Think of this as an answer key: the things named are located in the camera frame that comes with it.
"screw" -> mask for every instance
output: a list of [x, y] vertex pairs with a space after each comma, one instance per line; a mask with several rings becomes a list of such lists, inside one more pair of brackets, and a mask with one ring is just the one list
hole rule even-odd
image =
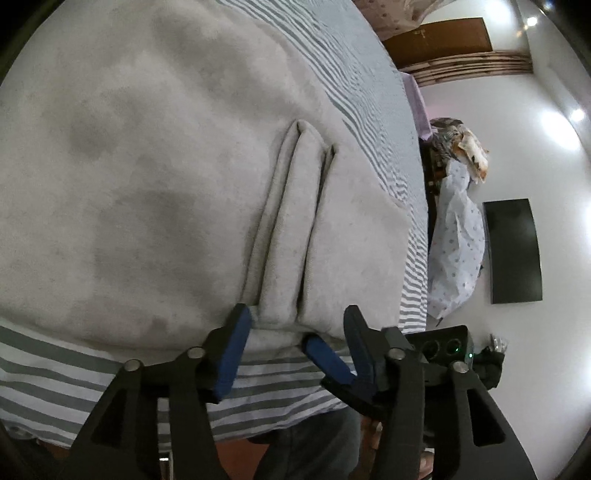
[[142, 362], [136, 359], [127, 360], [123, 368], [125, 368], [125, 370], [127, 370], [128, 372], [135, 372], [141, 366], [141, 364]]
[[402, 360], [405, 356], [406, 353], [400, 348], [391, 348], [388, 352], [388, 357], [392, 360]]
[[466, 374], [470, 371], [470, 367], [467, 366], [464, 362], [453, 362], [452, 368], [459, 374]]
[[187, 356], [193, 359], [202, 358], [205, 356], [205, 350], [199, 346], [194, 346], [193, 348], [187, 350]]

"white wall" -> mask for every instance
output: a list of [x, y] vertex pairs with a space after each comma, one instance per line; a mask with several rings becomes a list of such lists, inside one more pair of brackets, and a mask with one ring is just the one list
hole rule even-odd
[[423, 24], [482, 17], [491, 38], [493, 50], [527, 51], [527, 39], [521, 31], [521, 19], [511, 0], [455, 0], [432, 14]]
[[517, 0], [523, 19], [536, 17], [527, 38], [534, 73], [566, 115], [582, 108], [587, 117], [574, 122], [581, 142], [591, 152], [591, 77], [558, 28], [530, 0]]
[[431, 117], [463, 120], [490, 153], [476, 203], [529, 198], [544, 300], [491, 305], [488, 268], [442, 326], [466, 324], [478, 343], [509, 340], [495, 400], [540, 480], [562, 469], [591, 426], [591, 164], [533, 75], [422, 89]]

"wall-mounted tv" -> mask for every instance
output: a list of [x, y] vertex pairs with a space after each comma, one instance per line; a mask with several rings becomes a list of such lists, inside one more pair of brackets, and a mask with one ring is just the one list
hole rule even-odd
[[528, 199], [483, 204], [493, 303], [542, 299], [538, 236]]

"wooden door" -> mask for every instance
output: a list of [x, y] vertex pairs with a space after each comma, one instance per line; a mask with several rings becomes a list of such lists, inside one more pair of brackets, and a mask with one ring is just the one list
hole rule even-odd
[[384, 46], [399, 69], [441, 57], [492, 51], [483, 18], [459, 18], [421, 25], [389, 38]]

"person's leg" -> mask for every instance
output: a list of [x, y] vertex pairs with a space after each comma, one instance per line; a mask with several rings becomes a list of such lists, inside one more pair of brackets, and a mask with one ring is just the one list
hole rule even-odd
[[352, 408], [273, 433], [254, 480], [347, 480], [359, 459], [361, 418]]

